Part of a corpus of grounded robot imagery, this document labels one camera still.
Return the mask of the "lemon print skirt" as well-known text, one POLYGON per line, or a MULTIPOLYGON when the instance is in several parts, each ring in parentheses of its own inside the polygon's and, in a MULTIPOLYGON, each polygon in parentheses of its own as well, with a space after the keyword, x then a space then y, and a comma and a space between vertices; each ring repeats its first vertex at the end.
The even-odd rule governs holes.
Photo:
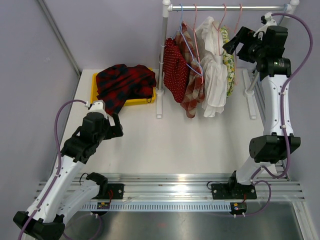
MULTIPOLYGON (((220 33, 222 36, 223 44, 226 44, 230 41, 228 28, 223 26, 220 29, 220 33)), ((227 68, 227 91, 226 96, 230 97, 234 91, 234 87, 236 85, 236 68, 235 68, 235 59, 232 54, 223 50, 222 52, 222 62, 227 68)))

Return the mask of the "pink wire hanger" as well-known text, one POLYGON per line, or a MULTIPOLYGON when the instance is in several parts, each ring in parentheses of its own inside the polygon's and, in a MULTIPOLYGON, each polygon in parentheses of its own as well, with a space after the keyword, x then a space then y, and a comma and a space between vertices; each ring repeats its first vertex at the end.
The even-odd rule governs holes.
MULTIPOLYGON (((243 4, 240 3, 239 4, 239 16, 238 16, 238 19, 237 19, 237 22, 236 22, 236 25, 234 27, 234 37, 236 36, 237 32, 238 32, 238 27, 239 27, 239 23, 240 23, 240 20, 241 20, 241 17, 242 17, 242 12, 243 12, 243 4)), ((235 86, 237 86, 238 84, 238 80, 237 80, 237 50, 234 51, 234 70, 235 70, 235 78, 234 78, 234 84, 235 86)))

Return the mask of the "blue wire hanger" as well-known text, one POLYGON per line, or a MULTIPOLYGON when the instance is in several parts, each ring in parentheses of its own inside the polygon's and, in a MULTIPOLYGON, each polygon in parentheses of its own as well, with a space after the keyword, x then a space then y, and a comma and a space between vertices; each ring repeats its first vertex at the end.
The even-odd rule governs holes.
POLYGON ((281 23, 282 23, 282 21, 284 20, 285 16, 284 16, 283 14, 287 12, 287 9, 288 9, 288 3, 286 3, 286 4, 284 5, 283 11, 280 12, 281 15, 277 15, 277 16, 276 16, 276 17, 278 18, 278 19, 277 19, 277 22, 276 22, 276 24, 277 24, 278 26, 280 26, 281 23))

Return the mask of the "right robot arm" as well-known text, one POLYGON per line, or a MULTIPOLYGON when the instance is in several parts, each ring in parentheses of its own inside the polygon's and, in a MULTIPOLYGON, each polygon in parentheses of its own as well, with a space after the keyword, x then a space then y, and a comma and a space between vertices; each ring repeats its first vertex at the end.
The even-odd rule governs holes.
POLYGON ((291 61, 283 57, 288 30, 281 26, 268 26, 258 33, 241 27, 223 49, 232 54, 242 44, 239 59, 256 63, 264 93, 265 123, 263 135, 249 143, 249 158, 234 171, 223 185, 228 195, 239 198, 245 191, 254 189, 254 178, 261 172, 269 172, 268 166, 286 160, 284 172, 274 179, 283 177, 289 170, 291 154, 301 145, 300 137, 294 135, 289 110, 289 82, 292 78, 291 61))

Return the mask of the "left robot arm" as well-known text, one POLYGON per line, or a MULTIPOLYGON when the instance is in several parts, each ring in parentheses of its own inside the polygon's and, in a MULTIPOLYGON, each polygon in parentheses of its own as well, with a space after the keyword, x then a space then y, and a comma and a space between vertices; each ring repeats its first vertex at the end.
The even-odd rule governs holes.
POLYGON ((107 177, 92 172, 82 185, 65 198, 69 186, 102 141, 123 136, 118 114, 112 115, 114 125, 100 112, 89 112, 72 136, 63 145, 58 166, 36 200, 26 211, 18 211, 13 222, 36 240, 58 240, 68 221, 89 200, 112 197, 107 177))

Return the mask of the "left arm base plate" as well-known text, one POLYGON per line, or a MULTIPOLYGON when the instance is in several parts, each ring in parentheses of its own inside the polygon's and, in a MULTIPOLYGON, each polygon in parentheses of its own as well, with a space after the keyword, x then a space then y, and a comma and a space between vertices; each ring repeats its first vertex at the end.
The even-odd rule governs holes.
POLYGON ((98 195, 96 199, 99 200, 122 200, 124 197, 124 188, 123 183, 107 183, 104 186, 99 188, 98 195))

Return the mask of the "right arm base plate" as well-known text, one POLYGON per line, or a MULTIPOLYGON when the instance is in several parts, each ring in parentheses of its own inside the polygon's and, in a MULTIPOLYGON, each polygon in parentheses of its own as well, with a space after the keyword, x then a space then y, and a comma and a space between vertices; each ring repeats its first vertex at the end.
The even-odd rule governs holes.
POLYGON ((256 200, 257 193, 253 185, 228 183, 213 183, 211 185, 212 198, 214 200, 256 200))

